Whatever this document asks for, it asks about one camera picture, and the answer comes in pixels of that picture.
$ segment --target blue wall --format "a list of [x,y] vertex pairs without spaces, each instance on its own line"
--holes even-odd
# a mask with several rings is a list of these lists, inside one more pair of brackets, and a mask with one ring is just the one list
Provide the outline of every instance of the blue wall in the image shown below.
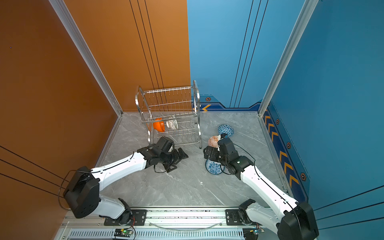
[[260,101],[303,3],[188,0],[191,81],[197,81],[200,94],[213,95],[227,108]]
[[[384,184],[384,2],[319,1],[272,98],[310,178],[314,209]],[[315,211],[384,201],[384,188]],[[318,221],[384,217],[384,204]],[[383,239],[384,220],[320,230],[319,239]]]

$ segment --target ventilation grille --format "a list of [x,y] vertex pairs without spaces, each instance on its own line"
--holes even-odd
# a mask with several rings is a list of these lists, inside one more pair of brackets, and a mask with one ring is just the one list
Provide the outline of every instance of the ventilation grille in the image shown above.
[[112,239],[114,228],[73,228],[69,233],[68,238],[75,239]]
[[[114,228],[73,228],[68,236],[70,240],[77,239],[113,239]],[[136,229],[135,240],[145,239],[244,239],[243,231],[238,228],[211,229],[204,232],[200,231],[168,231],[158,228],[139,228]]]
[[144,239],[244,239],[243,231],[238,229],[212,229],[199,231],[167,231],[161,229],[137,230],[137,240]]

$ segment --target blue and white bowl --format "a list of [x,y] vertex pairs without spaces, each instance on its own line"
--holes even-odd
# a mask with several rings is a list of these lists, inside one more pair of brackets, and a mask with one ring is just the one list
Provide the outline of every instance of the blue and white bowl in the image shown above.
[[235,133],[235,130],[233,129],[233,127],[227,124],[220,125],[217,128],[217,131],[219,135],[226,133],[227,135],[225,137],[232,137],[232,135]]
[[223,170],[225,169],[224,166],[221,166],[220,163],[218,162],[214,162],[214,161],[211,161],[209,159],[207,159],[205,161],[205,168],[207,169],[207,171],[213,175],[219,175],[220,173],[223,172]]

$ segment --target metal wire rack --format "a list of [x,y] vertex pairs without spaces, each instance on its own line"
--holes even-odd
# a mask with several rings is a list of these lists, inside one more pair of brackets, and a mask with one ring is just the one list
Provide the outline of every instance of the metal wire rack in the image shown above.
[[[200,132],[200,95],[196,81],[193,86],[143,91],[139,86],[136,106],[141,122],[148,127],[148,142],[169,137],[175,146],[197,144],[202,147]],[[165,132],[153,128],[154,122],[177,120],[178,129],[166,127]]]

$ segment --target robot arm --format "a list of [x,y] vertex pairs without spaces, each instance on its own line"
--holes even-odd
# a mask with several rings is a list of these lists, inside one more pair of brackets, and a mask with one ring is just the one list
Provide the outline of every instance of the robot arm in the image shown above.
[[264,208],[249,199],[239,206],[244,224],[258,222],[275,232],[280,240],[313,240],[319,235],[312,207],[298,203],[269,181],[245,156],[239,156],[229,138],[218,141],[219,148],[206,147],[204,158],[224,165],[230,174],[250,186],[270,206]]
[[181,148],[174,149],[171,139],[161,137],[156,144],[140,148],[117,162],[91,170],[87,167],[79,168],[63,196],[76,218],[96,214],[115,219],[124,225],[130,222],[132,216],[128,204],[122,199],[113,199],[99,192],[128,174],[159,163],[163,164],[166,172],[173,171],[177,168],[176,164],[185,158],[188,155]]

